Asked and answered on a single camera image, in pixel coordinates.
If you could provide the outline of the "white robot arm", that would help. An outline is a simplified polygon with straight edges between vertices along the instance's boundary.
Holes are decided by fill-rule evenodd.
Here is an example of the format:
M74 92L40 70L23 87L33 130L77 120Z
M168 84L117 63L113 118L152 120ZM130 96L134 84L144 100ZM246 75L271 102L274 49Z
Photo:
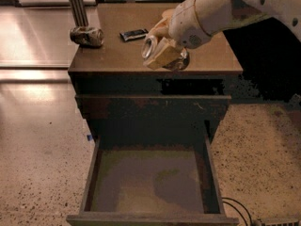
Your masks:
M224 30L275 18L301 40L301 0L184 0L162 14L145 38L143 65L168 66Z

